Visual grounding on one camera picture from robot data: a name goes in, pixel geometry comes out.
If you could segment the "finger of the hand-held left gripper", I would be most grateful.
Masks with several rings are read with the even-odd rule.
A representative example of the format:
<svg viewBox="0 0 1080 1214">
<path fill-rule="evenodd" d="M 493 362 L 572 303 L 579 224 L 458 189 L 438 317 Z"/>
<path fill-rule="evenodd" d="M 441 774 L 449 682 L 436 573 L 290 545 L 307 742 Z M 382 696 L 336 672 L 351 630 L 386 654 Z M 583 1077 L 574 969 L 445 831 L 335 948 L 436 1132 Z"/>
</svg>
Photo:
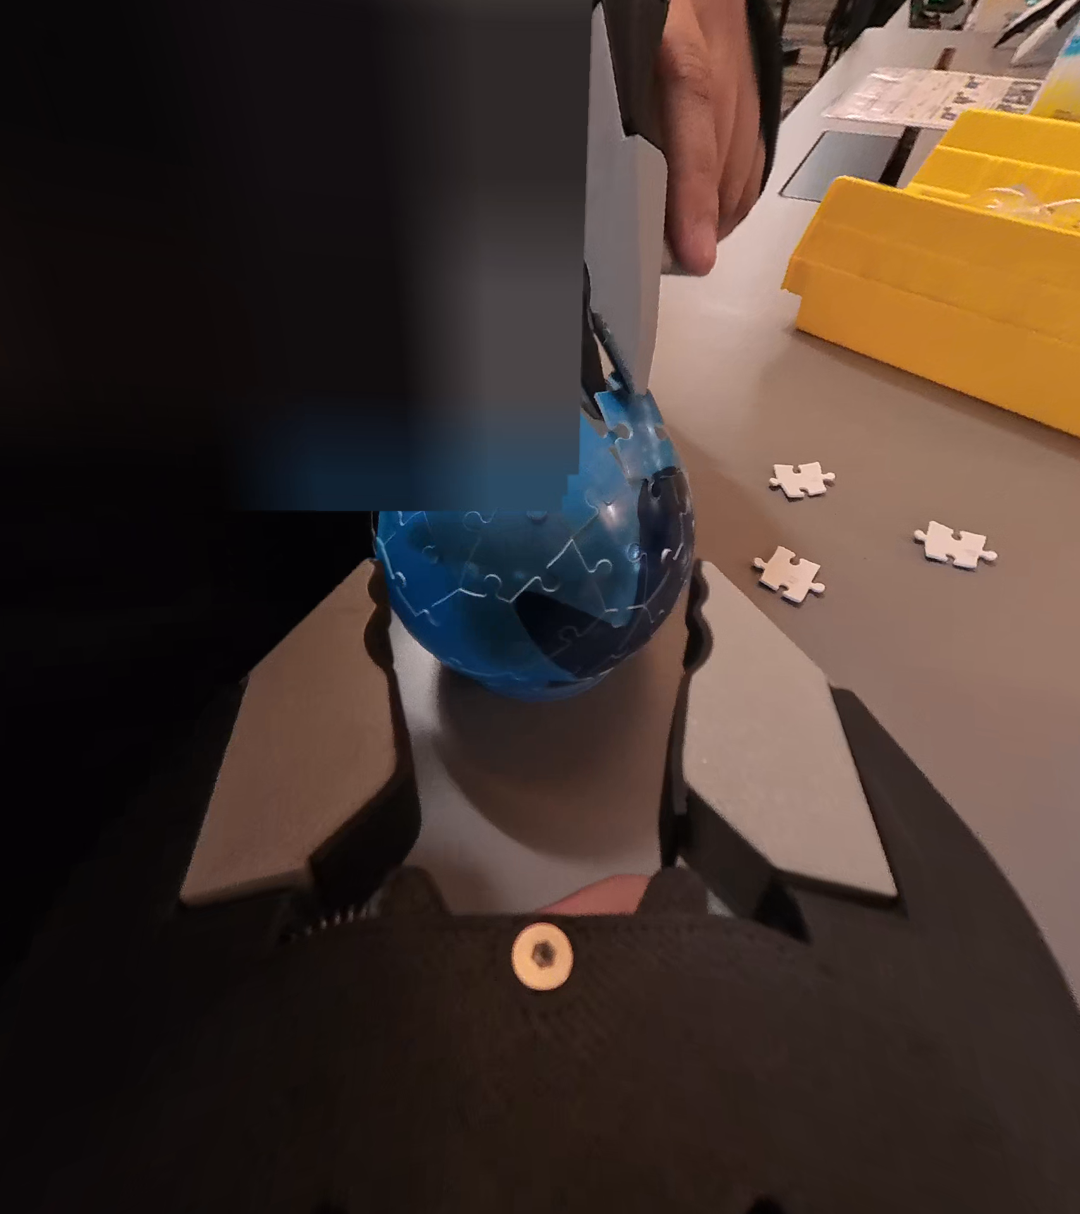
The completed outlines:
<svg viewBox="0 0 1080 1214">
<path fill-rule="evenodd" d="M 603 7 L 590 18 L 585 266 L 590 312 L 629 393 L 645 395 L 657 338 L 666 157 L 625 133 Z"/>
</svg>

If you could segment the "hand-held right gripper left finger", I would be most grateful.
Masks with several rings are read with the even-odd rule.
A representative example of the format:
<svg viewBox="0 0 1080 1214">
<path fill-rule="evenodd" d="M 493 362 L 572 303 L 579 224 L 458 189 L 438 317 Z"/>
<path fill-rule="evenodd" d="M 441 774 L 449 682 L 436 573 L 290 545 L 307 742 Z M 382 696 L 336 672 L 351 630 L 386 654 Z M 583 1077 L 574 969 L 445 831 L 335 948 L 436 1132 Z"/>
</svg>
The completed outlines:
<svg viewBox="0 0 1080 1214">
<path fill-rule="evenodd" d="M 419 827 L 386 582 L 366 558 L 244 678 L 180 900 L 353 908 Z"/>
</svg>

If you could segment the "leaflet in plastic sleeve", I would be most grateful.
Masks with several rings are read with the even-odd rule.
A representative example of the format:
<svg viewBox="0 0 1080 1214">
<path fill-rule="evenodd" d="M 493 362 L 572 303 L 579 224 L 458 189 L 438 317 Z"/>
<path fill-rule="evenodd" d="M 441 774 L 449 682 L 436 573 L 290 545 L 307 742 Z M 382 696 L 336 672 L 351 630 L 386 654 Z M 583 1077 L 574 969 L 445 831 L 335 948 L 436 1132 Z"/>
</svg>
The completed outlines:
<svg viewBox="0 0 1080 1214">
<path fill-rule="evenodd" d="M 842 122 L 947 128 L 960 113 L 1026 113 L 1041 80 L 934 67 L 881 67 L 864 75 L 822 115 Z"/>
</svg>

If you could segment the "blue puzzle ball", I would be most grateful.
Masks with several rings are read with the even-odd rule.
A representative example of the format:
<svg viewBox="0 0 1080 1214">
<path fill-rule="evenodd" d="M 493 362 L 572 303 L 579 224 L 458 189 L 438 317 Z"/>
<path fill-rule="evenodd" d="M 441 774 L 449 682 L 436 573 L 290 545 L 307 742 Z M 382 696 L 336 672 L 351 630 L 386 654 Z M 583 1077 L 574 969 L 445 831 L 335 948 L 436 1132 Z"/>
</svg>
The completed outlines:
<svg viewBox="0 0 1080 1214">
<path fill-rule="evenodd" d="M 693 568 L 693 498 L 653 393 L 618 376 L 555 509 L 381 511 L 390 604 L 441 665 L 504 696 L 572 696 L 642 650 Z"/>
</svg>

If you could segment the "yellow plastic bin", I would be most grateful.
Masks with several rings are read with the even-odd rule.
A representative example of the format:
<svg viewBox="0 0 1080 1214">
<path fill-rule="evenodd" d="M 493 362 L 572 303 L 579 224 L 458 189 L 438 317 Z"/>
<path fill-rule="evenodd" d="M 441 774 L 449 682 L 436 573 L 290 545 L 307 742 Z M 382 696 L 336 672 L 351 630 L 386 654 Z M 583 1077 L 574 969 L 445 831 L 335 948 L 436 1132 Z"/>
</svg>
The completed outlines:
<svg viewBox="0 0 1080 1214">
<path fill-rule="evenodd" d="M 1080 122 L 964 111 L 905 187 L 840 176 L 782 281 L 800 330 L 1080 437 Z"/>
</svg>

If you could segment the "person's left hand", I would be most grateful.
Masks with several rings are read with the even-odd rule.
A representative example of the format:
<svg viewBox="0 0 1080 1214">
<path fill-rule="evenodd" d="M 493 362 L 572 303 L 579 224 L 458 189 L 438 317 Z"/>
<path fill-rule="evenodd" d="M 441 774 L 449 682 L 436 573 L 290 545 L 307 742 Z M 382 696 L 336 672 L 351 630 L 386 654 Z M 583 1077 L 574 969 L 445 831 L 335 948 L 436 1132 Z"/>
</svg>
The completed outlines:
<svg viewBox="0 0 1080 1214">
<path fill-rule="evenodd" d="M 658 98 L 673 264 L 706 275 L 760 198 L 763 144 L 745 1 L 669 1 Z"/>
</svg>

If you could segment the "white desk lamp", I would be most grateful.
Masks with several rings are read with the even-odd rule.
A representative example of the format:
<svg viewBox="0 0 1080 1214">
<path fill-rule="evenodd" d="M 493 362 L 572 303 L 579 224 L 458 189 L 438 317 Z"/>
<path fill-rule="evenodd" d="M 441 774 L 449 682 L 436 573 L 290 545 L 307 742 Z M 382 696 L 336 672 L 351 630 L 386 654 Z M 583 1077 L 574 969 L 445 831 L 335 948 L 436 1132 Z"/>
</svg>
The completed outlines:
<svg viewBox="0 0 1080 1214">
<path fill-rule="evenodd" d="M 1026 1 L 1001 29 L 993 47 L 1019 40 L 1024 51 L 1030 43 L 1048 40 L 1080 16 L 1080 1 Z"/>
</svg>

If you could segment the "clear plastic bag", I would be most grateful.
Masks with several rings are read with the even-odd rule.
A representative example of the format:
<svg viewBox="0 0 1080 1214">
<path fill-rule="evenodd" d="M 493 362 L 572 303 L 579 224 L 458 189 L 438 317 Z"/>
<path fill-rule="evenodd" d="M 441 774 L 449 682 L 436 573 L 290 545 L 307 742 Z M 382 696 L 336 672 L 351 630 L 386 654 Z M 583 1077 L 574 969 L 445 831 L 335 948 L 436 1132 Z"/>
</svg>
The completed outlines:
<svg viewBox="0 0 1080 1214">
<path fill-rule="evenodd" d="M 1080 196 L 1047 200 L 1024 185 L 1004 185 L 980 189 L 964 203 L 1001 216 L 1080 233 Z"/>
</svg>

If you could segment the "grey table hatch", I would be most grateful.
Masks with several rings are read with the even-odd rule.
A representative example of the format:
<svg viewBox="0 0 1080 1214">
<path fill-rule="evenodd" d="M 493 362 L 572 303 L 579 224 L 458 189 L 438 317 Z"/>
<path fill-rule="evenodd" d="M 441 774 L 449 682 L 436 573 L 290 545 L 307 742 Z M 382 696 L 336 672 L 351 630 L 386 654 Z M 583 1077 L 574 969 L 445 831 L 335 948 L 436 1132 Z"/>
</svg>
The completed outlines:
<svg viewBox="0 0 1080 1214">
<path fill-rule="evenodd" d="M 896 133 L 824 130 L 778 194 L 820 203 L 839 178 L 898 187 L 918 135 L 916 126 L 901 126 Z"/>
</svg>

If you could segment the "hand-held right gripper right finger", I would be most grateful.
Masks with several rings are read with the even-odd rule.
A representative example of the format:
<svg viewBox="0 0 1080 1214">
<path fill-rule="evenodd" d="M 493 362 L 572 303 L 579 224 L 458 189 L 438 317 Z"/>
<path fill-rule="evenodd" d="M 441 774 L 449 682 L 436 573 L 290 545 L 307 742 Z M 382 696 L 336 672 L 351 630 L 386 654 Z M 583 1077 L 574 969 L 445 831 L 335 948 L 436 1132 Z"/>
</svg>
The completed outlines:
<svg viewBox="0 0 1080 1214">
<path fill-rule="evenodd" d="M 898 888 L 833 689 L 710 560 L 686 599 L 660 838 L 717 902 L 807 888 L 896 902 Z"/>
</svg>

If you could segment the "white puzzle piece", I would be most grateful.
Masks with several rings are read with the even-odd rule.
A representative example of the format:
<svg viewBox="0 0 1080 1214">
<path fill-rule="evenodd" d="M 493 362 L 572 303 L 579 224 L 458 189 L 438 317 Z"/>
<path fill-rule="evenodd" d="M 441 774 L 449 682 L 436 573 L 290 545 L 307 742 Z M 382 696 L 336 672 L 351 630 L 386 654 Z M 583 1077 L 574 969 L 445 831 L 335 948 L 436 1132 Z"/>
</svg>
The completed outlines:
<svg viewBox="0 0 1080 1214">
<path fill-rule="evenodd" d="M 789 501 L 822 496 L 833 483 L 835 472 L 822 468 L 818 461 L 774 463 L 769 477 L 769 487 Z"/>
<path fill-rule="evenodd" d="M 912 538 L 920 544 L 927 560 L 944 566 L 977 569 L 999 558 L 986 545 L 986 534 L 955 529 L 936 520 L 927 522 L 925 527 L 916 527 Z"/>
<path fill-rule="evenodd" d="M 822 595 L 820 564 L 798 556 L 785 545 L 776 545 L 769 556 L 754 556 L 750 566 L 760 573 L 760 584 L 783 601 L 800 604 L 809 595 Z"/>
</svg>

